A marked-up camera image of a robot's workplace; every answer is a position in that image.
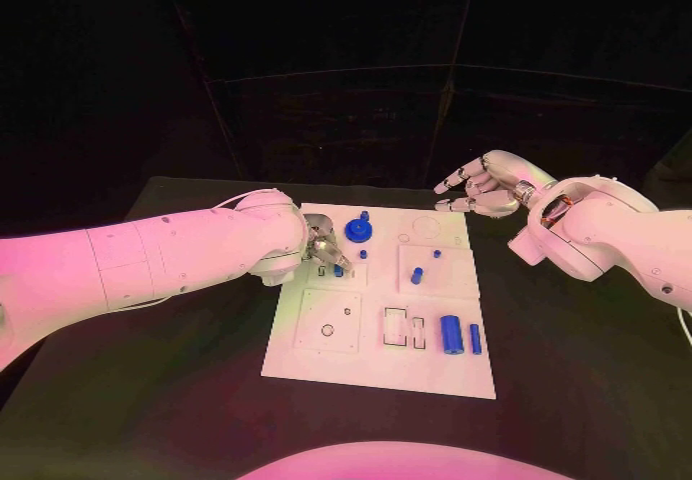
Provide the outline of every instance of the blue object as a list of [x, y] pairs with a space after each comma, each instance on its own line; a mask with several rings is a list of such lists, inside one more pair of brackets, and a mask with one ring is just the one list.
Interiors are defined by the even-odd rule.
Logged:
[[418, 285], [421, 283], [421, 280], [422, 280], [422, 268], [415, 267], [414, 274], [411, 275], [411, 283], [414, 285]]
[[458, 317], [455, 315], [445, 315], [440, 319], [440, 324], [442, 326], [444, 353], [448, 355], [458, 355], [460, 353], [464, 353], [464, 341], [461, 340]]
[[353, 243], [363, 243], [372, 237], [372, 225], [370, 222], [368, 222], [368, 219], [368, 212], [363, 212], [360, 218], [356, 218], [346, 224], [346, 238]]
[[480, 330], [479, 326], [471, 323], [471, 351], [474, 355], [480, 355]]

